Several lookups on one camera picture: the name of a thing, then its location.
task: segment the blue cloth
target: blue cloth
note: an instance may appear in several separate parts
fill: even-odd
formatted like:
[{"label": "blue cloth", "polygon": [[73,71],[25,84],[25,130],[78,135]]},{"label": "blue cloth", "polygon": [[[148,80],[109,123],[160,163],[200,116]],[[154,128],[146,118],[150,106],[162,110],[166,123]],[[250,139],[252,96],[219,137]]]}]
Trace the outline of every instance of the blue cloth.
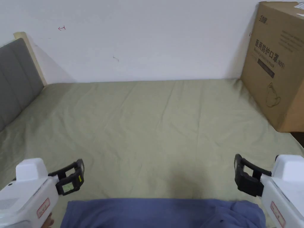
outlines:
[{"label": "blue cloth", "polygon": [[61,227],[265,228],[266,221],[248,201],[99,199],[69,202]]}]

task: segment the white plastic housing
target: white plastic housing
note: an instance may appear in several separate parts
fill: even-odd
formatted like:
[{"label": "white plastic housing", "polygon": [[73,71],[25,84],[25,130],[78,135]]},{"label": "white plastic housing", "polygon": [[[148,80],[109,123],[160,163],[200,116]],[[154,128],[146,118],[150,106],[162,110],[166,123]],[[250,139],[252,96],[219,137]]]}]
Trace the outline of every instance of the white plastic housing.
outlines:
[{"label": "white plastic housing", "polygon": [[0,228],[41,228],[58,201],[57,182],[40,158],[17,165],[16,181],[0,191]]}]

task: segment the white handheld device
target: white handheld device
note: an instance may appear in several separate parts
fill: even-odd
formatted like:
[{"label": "white handheld device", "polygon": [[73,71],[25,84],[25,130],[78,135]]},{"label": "white handheld device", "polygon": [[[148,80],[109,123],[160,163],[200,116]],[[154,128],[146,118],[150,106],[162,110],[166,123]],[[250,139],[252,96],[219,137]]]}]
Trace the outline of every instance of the white handheld device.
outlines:
[{"label": "white handheld device", "polygon": [[[66,171],[75,172],[66,176]],[[84,165],[77,162],[48,174],[41,158],[26,159],[16,167],[16,179],[0,191],[0,228],[41,228],[59,195],[78,191]]]},{"label": "white handheld device", "polygon": [[[253,170],[250,176],[244,166]],[[304,158],[279,155],[272,172],[257,167],[239,154],[234,159],[238,189],[259,196],[276,227],[304,228]]]}]

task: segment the upholstered headboard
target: upholstered headboard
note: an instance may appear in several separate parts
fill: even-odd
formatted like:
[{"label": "upholstered headboard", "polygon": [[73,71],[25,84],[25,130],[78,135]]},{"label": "upholstered headboard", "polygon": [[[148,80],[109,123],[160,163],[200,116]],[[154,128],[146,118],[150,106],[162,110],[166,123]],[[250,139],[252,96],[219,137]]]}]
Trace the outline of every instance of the upholstered headboard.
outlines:
[{"label": "upholstered headboard", "polygon": [[0,131],[38,96],[43,87],[22,38],[0,48]]}]

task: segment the mattress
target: mattress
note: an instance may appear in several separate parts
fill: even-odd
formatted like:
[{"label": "mattress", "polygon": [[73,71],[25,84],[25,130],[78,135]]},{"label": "mattress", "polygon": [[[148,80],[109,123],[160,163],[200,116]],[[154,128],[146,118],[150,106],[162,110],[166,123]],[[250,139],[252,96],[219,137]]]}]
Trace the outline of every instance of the mattress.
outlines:
[{"label": "mattress", "polygon": [[240,80],[48,85],[0,143],[1,187],[25,158],[41,157],[49,172],[84,160],[85,182],[60,197],[55,227],[71,200],[216,198],[261,206],[237,190],[234,155],[271,170],[276,155],[304,151],[273,129]]}]

